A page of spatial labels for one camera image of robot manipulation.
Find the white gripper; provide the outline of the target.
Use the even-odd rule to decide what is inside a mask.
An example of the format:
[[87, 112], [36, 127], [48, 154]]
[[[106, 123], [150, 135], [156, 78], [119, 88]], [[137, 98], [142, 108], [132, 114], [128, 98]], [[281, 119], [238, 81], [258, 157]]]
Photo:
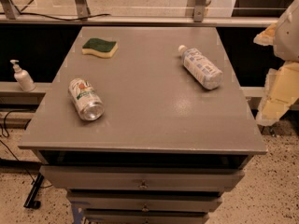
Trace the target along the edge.
[[293, 0], [278, 19], [257, 34], [253, 42], [274, 47], [274, 53], [285, 62], [278, 70], [270, 68], [258, 106], [256, 122], [272, 126], [299, 99], [299, 0]]

